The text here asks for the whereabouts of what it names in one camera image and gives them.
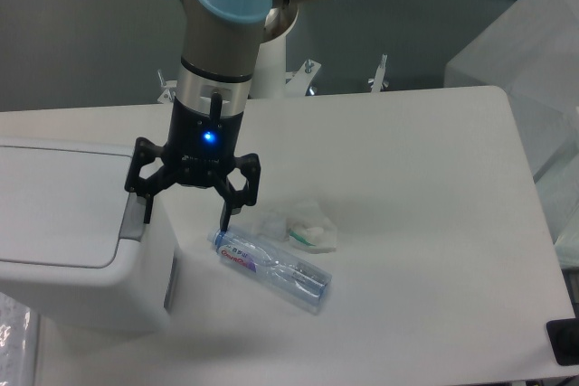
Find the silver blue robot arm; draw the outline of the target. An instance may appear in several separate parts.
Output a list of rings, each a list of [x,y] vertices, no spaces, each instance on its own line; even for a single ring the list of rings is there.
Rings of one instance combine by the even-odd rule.
[[[223,198],[220,228],[258,197],[261,164],[235,147],[266,19],[310,0],[179,0],[184,46],[168,137],[137,139],[125,188],[152,203],[174,184],[213,188]]]

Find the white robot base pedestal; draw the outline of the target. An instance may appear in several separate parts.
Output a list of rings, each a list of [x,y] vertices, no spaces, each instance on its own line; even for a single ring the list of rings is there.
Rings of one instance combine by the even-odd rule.
[[[266,17],[263,40],[252,76],[251,99],[279,99],[286,87],[286,41],[299,15],[296,6],[273,8]]]

